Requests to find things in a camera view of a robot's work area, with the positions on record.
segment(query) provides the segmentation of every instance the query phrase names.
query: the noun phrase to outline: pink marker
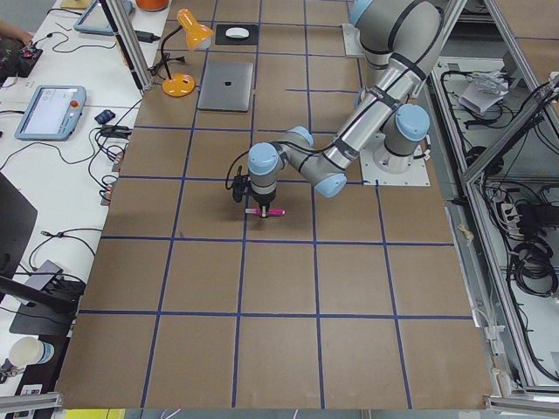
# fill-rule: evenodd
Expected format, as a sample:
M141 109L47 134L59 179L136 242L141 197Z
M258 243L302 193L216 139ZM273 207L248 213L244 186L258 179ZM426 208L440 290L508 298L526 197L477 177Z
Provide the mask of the pink marker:
M262 216L262 211L260 208L247 208L245 209L246 214L251 214L254 216ZM268 210L268 216L283 216L286 214L284 209L270 208Z

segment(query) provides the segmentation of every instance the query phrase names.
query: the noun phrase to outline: laptop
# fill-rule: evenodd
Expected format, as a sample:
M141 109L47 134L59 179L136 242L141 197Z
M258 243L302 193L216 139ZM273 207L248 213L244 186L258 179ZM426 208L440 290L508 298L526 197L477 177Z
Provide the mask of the laptop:
M198 109L247 112L252 92L252 63L208 60Z

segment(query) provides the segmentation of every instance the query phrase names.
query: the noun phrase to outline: cylindrical white object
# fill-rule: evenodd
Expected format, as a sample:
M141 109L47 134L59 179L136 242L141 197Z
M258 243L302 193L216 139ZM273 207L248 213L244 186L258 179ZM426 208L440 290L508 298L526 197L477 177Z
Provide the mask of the cylindrical white object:
M31 336L26 336L11 347L8 359L16 367L44 364L54 355L54 346Z

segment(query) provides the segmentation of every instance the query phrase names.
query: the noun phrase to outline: computer mouse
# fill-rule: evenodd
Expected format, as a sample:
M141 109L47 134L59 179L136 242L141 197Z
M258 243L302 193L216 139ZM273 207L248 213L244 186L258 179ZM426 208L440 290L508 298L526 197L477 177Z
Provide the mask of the computer mouse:
M249 36L249 31L245 28L229 28L225 31L225 36L233 39L247 39Z

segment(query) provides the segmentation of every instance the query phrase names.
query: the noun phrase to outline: orange desk lamp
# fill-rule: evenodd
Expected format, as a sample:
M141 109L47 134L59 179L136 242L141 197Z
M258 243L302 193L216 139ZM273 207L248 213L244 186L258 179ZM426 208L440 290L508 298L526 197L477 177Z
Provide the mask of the orange desk lamp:
M176 14L176 18L181 25L167 35L161 42L161 57L165 65L165 70L167 71L167 78L163 81L162 89L169 96L180 98L191 93L194 90L194 87L196 87L196 82L189 74L182 74L180 72L171 74L169 71L169 65L167 64L167 59L165 58L165 43L181 29L184 29L186 32L186 45L189 51L194 51L195 49L207 49L210 47L211 37L214 34L214 31L207 26L198 23L196 18L188 9L180 9Z

